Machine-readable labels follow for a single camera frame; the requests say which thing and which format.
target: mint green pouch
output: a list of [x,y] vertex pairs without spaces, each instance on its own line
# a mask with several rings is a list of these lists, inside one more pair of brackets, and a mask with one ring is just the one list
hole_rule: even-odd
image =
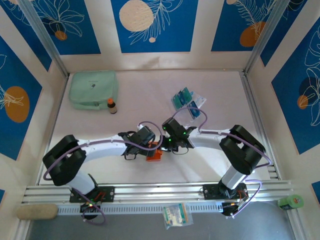
[[69,99],[76,109],[108,108],[108,99],[116,103],[118,81],[115,71],[80,71],[73,75]]

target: small plastic bag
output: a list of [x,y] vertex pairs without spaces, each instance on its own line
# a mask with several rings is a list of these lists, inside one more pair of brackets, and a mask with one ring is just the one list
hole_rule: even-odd
[[194,224],[190,213],[190,207],[184,203],[163,207],[163,217],[166,229]]

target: beige circle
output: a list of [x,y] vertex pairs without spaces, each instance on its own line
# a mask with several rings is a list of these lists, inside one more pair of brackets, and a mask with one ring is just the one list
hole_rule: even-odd
[[149,42],[150,42],[150,43],[153,44],[155,41],[156,41],[156,39],[155,39],[154,37],[150,37],[150,38],[149,38]]
[[127,1],[119,12],[120,22],[131,32],[146,30],[154,22],[151,8],[141,0]]
[[15,4],[15,5],[18,4],[17,0],[8,0],[8,1],[11,2],[11,3],[13,3],[13,4]]
[[238,0],[226,0],[226,3],[229,5],[235,4],[236,2],[238,2]]

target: gray floor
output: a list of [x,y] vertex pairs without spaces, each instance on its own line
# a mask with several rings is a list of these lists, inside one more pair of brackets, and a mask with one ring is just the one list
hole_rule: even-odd
[[161,214],[107,215],[104,226],[80,216],[34,221],[28,240],[294,240],[285,211],[273,202],[254,202],[235,219],[221,213],[194,213],[193,225],[166,230]]

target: white tabletop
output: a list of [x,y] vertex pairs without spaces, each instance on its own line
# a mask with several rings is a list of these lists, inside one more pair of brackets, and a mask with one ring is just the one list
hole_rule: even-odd
[[[77,139],[93,140],[120,132],[136,131],[137,124],[142,121],[152,121],[161,126],[175,112],[171,98],[184,87],[207,99],[201,107],[208,115],[204,129],[230,129],[238,124],[257,137],[237,71],[120,71],[116,73],[116,77],[119,81],[116,102],[118,112],[110,114],[107,109],[74,109],[68,98],[73,78],[73,74],[70,75],[50,148],[69,134]],[[193,123],[194,126],[199,126],[202,120],[203,116]],[[90,173],[100,184],[184,183],[219,181],[229,166],[222,151],[197,148],[190,149],[185,155],[164,153],[159,162],[147,162],[146,157],[139,155],[131,161],[121,156],[103,157],[85,163],[81,170]],[[249,178],[270,179],[266,167],[258,169]],[[51,182],[41,179],[40,184]]]

